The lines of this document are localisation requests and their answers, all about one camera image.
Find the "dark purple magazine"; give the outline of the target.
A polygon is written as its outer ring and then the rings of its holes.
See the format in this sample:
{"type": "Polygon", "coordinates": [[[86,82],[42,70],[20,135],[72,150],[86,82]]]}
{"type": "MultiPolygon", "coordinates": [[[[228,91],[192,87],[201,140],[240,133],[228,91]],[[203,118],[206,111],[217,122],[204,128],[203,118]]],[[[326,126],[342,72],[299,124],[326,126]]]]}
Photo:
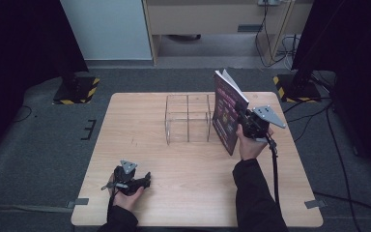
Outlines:
{"type": "Polygon", "coordinates": [[[236,102],[246,102],[240,87],[226,71],[214,72],[214,115],[213,126],[227,153],[232,156],[237,144],[236,131],[238,128],[237,113],[234,109],[236,102]]]}

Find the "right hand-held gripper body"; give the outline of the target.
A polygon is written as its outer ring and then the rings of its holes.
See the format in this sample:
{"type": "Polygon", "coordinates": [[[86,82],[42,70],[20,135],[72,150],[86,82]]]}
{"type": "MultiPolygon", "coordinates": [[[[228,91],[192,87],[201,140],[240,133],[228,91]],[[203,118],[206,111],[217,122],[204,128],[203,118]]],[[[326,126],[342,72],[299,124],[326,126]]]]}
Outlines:
{"type": "Polygon", "coordinates": [[[242,112],[243,135],[258,142],[267,142],[270,124],[282,129],[286,124],[269,106],[258,106],[242,112]]]}

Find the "light wooden desk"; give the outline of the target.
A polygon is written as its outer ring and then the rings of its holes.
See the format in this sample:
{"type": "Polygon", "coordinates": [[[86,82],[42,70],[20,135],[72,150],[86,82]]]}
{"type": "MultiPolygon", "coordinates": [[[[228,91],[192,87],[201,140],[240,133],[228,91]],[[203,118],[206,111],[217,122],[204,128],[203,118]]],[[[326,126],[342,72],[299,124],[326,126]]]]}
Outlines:
{"type": "Polygon", "coordinates": [[[287,35],[300,34],[314,0],[142,0],[154,60],[163,35],[255,33],[268,64],[287,35]]]}

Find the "person's right hand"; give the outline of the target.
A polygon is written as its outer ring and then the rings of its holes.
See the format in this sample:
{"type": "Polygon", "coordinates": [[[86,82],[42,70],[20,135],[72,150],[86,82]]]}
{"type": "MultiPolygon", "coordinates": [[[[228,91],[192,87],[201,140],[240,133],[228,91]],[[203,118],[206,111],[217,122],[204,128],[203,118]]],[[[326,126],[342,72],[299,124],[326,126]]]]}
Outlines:
{"type": "Polygon", "coordinates": [[[239,153],[242,160],[257,159],[267,146],[267,142],[256,141],[243,134],[243,126],[238,124],[236,135],[240,141],[239,153]]]}

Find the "striped black stand base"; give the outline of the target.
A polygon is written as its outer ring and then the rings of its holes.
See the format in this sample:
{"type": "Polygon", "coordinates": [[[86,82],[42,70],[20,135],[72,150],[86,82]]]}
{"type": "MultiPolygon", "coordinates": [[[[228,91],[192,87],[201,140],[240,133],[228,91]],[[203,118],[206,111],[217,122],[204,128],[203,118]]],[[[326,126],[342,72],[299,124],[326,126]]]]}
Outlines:
{"type": "Polygon", "coordinates": [[[315,84],[294,74],[278,74],[272,78],[283,102],[319,102],[321,95],[315,84]]]}
{"type": "Polygon", "coordinates": [[[62,77],[53,98],[54,104],[88,103],[94,96],[100,79],[88,72],[75,72],[62,77]]]}

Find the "white cabinet panel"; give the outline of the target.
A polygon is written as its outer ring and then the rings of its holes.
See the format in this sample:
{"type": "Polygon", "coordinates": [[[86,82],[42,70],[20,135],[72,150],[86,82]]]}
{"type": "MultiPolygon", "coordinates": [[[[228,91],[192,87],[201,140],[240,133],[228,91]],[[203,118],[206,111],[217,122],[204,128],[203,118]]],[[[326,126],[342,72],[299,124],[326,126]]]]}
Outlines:
{"type": "Polygon", "coordinates": [[[60,0],[85,60],[151,60],[142,0],[60,0]]]}

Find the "black curtain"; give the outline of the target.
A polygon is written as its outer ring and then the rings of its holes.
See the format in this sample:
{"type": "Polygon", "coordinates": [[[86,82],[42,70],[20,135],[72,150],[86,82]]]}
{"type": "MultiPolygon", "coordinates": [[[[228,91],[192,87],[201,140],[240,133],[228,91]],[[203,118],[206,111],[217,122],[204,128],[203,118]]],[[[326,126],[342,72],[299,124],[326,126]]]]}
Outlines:
{"type": "Polygon", "coordinates": [[[336,108],[358,152],[371,159],[371,0],[314,0],[293,69],[336,74],[336,108]]]}
{"type": "Polygon", "coordinates": [[[60,0],[0,0],[0,139],[28,88],[86,70],[60,0]]]}

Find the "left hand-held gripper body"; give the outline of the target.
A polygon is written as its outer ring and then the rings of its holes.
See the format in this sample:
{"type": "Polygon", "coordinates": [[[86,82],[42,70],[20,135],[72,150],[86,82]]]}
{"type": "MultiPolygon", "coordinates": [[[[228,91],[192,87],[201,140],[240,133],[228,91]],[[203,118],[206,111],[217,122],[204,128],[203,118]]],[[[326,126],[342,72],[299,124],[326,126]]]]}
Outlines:
{"type": "Polygon", "coordinates": [[[125,195],[133,195],[143,186],[140,179],[134,179],[136,167],[136,163],[122,159],[114,170],[114,186],[125,195]]]}

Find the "person's left hand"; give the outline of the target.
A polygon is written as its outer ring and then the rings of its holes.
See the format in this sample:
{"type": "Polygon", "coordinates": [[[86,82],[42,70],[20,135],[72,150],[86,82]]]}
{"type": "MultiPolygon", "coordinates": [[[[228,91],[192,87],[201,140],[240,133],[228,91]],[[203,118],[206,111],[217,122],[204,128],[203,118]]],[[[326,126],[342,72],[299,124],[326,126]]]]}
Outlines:
{"type": "Polygon", "coordinates": [[[136,193],[132,195],[125,195],[121,193],[120,191],[117,191],[114,188],[110,188],[109,190],[110,198],[112,199],[112,205],[113,206],[119,206],[127,211],[132,212],[135,208],[135,204],[137,200],[141,197],[143,194],[144,188],[140,187],[136,193]]]}

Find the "clear acrylic divider rack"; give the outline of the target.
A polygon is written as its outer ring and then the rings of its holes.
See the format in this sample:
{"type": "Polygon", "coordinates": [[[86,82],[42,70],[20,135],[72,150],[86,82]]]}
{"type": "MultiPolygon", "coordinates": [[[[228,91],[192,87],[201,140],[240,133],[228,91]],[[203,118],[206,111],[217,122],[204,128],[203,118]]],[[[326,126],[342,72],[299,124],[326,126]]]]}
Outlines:
{"type": "Polygon", "coordinates": [[[168,95],[164,117],[166,143],[209,142],[213,107],[214,94],[168,95]]]}

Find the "grey tape strip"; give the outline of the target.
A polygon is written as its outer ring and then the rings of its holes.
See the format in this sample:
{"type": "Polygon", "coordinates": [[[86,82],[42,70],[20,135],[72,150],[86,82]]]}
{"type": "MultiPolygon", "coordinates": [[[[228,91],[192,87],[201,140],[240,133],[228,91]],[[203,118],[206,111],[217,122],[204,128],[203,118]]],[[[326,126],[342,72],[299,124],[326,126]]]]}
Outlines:
{"type": "Polygon", "coordinates": [[[324,200],[310,200],[305,201],[304,205],[307,209],[313,209],[313,208],[325,208],[328,204],[324,200]]]}
{"type": "Polygon", "coordinates": [[[74,200],[68,201],[66,207],[68,209],[73,209],[76,205],[87,205],[88,203],[88,198],[76,198],[74,200]]]}

